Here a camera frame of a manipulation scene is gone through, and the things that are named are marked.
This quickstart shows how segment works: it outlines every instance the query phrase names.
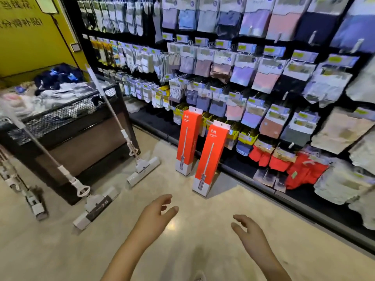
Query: hand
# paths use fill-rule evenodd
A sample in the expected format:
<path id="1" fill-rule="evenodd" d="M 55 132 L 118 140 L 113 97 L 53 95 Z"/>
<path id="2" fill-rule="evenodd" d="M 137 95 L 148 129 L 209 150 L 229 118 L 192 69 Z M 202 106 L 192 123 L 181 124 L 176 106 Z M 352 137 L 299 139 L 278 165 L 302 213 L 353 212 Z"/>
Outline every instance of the hand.
<path id="1" fill-rule="evenodd" d="M 233 218 L 247 228 L 246 232 L 237 223 L 233 222 L 231 224 L 233 231 L 238 235 L 245 250 L 256 264 L 261 268 L 262 266 L 278 264 L 279 262 L 273 254 L 260 226 L 245 215 L 234 215 Z"/>
<path id="2" fill-rule="evenodd" d="M 129 237 L 143 249 L 147 249 L 156 241 L 171 219 L 178 213 L 178 206 L 170 208 L 163 215 L 161 213 L 166 209 L 166 205 L 172 202 L 171 198 L 171 194 L 159 196 L 143 209 L 138 218 Z"/>

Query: black shelf edge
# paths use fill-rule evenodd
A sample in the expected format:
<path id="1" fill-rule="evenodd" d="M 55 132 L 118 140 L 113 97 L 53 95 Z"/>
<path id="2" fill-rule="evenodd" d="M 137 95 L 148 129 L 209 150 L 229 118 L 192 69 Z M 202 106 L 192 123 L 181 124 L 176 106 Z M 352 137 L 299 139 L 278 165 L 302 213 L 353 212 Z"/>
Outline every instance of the black shelf edge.
<path id="1" fill-rule="evenodd" d="M 144 130 L 178 146 L 180 126 L 172 121 L 172 111 L 163 108 L 156 109 L 147 105 L 136 113 L 129 114 L 131 121 Z M 195 155 L 199 158 L 205 139 L 198 137 Z M 224 148 L 219 164 L 220 170 L 235 179 L 244 182 L 275 202 L 282 204 L 303 218 L 317 223 L 330 232 L 361 247 L 371 254 L 375 254 L 375 231 L 362 226 L 359 213 L 350 210 L 346 205 L 335 205 L 319 197 L 313 191 L 313 186 L 302 185 L 286 193 L 275 191 L 252 177 L 257 167 L 250 158 L 237 154 L 235 150 Z"/>

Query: person's left hand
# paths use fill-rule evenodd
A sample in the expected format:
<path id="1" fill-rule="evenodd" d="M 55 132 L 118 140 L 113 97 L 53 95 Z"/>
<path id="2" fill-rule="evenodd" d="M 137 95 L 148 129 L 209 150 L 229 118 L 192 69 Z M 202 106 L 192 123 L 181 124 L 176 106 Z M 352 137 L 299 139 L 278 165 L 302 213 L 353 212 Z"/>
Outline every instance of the person's left hand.
<path id="1" fill-rule="evenodd" d="M 149 247 L 162 234 L 165 227 L 179 211 L 178 206 L 166 210 L 166 205 L 172 202 L 171 194 L 164 194 L 147 205 L 138 218 L 129 237 L 139 243 L 144 249 Z"/>

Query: orange box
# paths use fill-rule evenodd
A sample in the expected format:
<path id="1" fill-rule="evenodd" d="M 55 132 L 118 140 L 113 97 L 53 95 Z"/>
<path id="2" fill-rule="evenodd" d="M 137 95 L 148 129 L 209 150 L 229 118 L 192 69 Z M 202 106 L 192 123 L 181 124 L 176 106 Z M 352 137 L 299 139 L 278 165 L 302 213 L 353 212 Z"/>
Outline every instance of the orange box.
<path id="1" fill-rule="evenodd" d="M 198 134 L 202 126 L 203 110 L 189 107 L 182 116 L 176 171 L 188 175 L 191 172 Z"/>
<path id="2" fill-rule="evenodd" d="M 203 196 L 210 191 L 230 128 L 229 124 L 217 120 L 209 128 L 193 182 L 193 190 Z"/>

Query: white bottom of box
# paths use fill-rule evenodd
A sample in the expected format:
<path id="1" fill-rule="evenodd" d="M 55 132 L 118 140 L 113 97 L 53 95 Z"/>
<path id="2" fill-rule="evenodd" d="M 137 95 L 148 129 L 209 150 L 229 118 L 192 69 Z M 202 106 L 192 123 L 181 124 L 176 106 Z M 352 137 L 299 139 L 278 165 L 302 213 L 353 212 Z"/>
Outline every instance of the white bottom of box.
<path id="1" fill-rule="evenodd" d="M 210 191 L 210 188 L 211 188 L 211 185 L 210 184 L 207 184 L 207 183 L 201 183 L 201 180 L 198 179 L 198 178 L 194 178 L 194 182 L 193 182 L 193 190 L 197 193 L 199 193 L 200 195 L 203 195 L 204 197 L 207 196 L 207 194 L 209 193 Z"/>
<path id="2" fill-rule="evenodd" d="M 188 175 L 189 173 L 191 173 L 192 166 L 193 166 L 193 163 L 189 165 L 184 164 L 184 163 L 181 164 L 181 161 L 176 159 L 176 171 L 180 172 L 183 175 Z"/>

